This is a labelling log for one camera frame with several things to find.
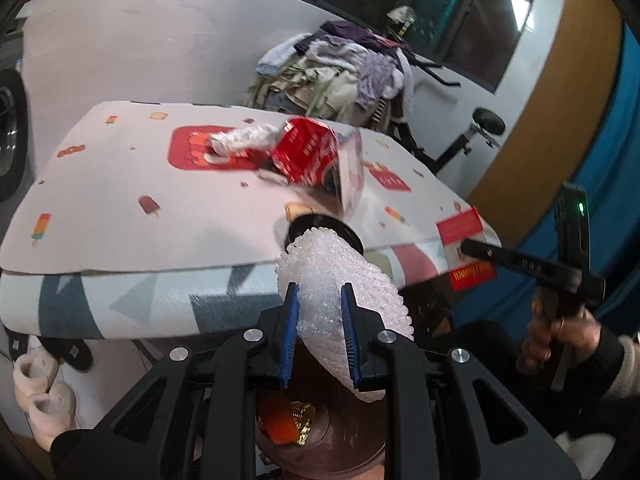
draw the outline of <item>floor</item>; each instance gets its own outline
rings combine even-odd
[[[0,330],[0,351],[8,354],[8,345]],[[103,416],[136,384],[151,368],[150,362],[129,340],[87,340],[94,356],[94,365],[87,373],[73,370],[62,363],[56,376],[57,381],[68,384],[76,394],[76,426],[91,429]],[[29,351],[38,348],[36,336],[29,339]],[[145,344],[150,353],[159,358],[161,352]],[[0,355],[0,412],[9,428],[16,434],[33,438],[29,420],[15,402],[14,384],[11,379],[13,365]],[[256,472],[265,473],[275,468],[265,465],[256,450]]]

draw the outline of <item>white cloth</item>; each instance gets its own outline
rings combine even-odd
[[[403,116],[398,120],[394,119],[396,123],[407,122],[408,117],[411,115],[414,109],[414,71],[409,64],[409,60],[406,58],[401,48],[396,51],[402,74],[404,75],[404,93],[402,94],[402,112]]]
[[[397,68],[391,72],[388,84],[382,91],[382,97],[385,99],[393,99],[404,88],[404,75]]]
[[[287,59],[296,53],[296,49],[294,48],[295,44],[304,40],[307,36],[311,36],[311,34],[298,34],[274,46],[258,61],[258,66],[255,69],[257,75],[260,77],[277,75],[282,66],[287,62]]]
[[[349,72],[360,73],[368,52],[353,41],[336,41],[331,36],[322,36],[311,42],[306,57],[323,65],[339,66]]]
[[[602,468],[616,439],[606,433],[591,433],[572,439],[568,433],[556,437],[556,444],[574,461],[583,480],[591,480]]]

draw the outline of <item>black slipper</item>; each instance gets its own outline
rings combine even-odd
[[[5,326],[4,331],[9,338],[9,357],[11,358],[11,361],[15,362],[18,357],[26,354],[29,350],[29,336],[27,334],[21,334],[20,332],[9,330]]]
[[[86,372],[94,364],[94,356],[82,339],[55,339],[39,337],[42,346],[56,359],[64,359],[78,372]]]

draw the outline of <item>white slipper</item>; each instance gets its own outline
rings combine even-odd
[[[58,374],[58,360],[44,348],[18,357],[14,365],[15,400],[27,412],[29,397],[43,394]]]
[[[44,451],[50,451],[51,443],[59,434],[74,428],[75,414],[76,396],[65,383],[56,382],[48,394],[29,398],[31,431]]]

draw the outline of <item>exercise bike seat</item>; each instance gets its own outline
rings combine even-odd
[[[501,136],[504,133],[504,121],[486,108],[476,108],[472,115],[474,122],[488,134]]]

